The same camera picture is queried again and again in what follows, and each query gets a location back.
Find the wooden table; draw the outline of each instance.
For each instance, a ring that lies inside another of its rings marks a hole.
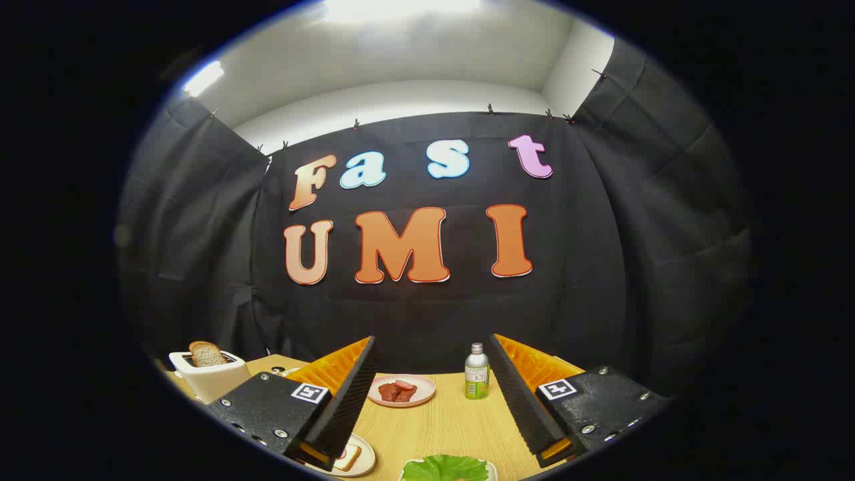
[[[246,364],[254,376],[274,366],[291,369],[308,363],[274,354]],[[196,399],[184,379],[166,373],[185,394]],[[397,481],[407,460],[433,454],[488,460],[496,466],[498,477],[506,481],[546,471],[528,452],[492,373],[489,395],[475,401],[463,396],[462,372],[425,377],[436,384],[436,394],[419,406],[384,407],[366,398],[353,433],[374,448],[377,461],[374,469],[358,479]]]

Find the white wall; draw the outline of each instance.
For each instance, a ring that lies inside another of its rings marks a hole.
[[[540,92],[457,80],[410,80],[357,86],[279,107],[237,126],[234,131],[262,153],[282,142],[303,140],[360,125],[405,116],[486,111],[545,114],[550,106]]]
[[[584,21],[573,21],[567,44],[543,88],[554,116],[572,116],[579,109],[599,80],[599,74],[591,69],[602,72],[614,46],[615,39],[608,33]]]

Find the sliced ham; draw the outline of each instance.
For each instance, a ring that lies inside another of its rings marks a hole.
[[[413,386],[412,384],[407,383],[406,381],[401,381],[400,379],[398,379],[397,381],[395,381],[395,385],[396,385],[396,386],[398,386],[398,387],[399,387],[399,388],[401,388],[401,389],[406,389],[406,390],[408,390],[408,391],[409,391],[409,390],[411,390],[411,389],[413,389],[413,388],[415,387],[415,386]]]

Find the ceiling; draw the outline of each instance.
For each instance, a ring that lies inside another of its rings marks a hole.
[[[327,21],[327,13],[312,3],[245,36],[219,58],[225,74],[199,100],[234,128],[297,100],[378,82],[468,80],[540,92],[574,21],[530,0],[361,23]]]

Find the green lettuce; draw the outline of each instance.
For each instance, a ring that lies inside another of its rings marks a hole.
[[[486,461],[471,456],[439,454],[404,465],[404,481],[486,481],[488,477]]]

